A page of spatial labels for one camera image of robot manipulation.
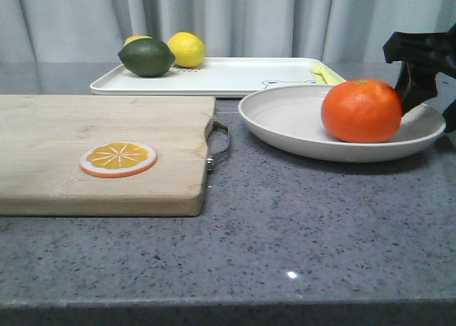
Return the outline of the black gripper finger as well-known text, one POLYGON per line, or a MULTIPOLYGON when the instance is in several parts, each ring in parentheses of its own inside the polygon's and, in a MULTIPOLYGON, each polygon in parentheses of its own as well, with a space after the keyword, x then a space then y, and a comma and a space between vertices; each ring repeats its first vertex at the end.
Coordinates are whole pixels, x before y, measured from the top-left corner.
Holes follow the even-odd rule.
POLYGON ((442 33, 394 32, 383 46, 387 63, 402 63, 395 90, 403 114, 437 96, 438 73, 455 77, 455 27, 442 33))
POLYGON ((456 100, 454 100, 443 112, 446 127, 445 133, 451 133, 456 130, 456 100))

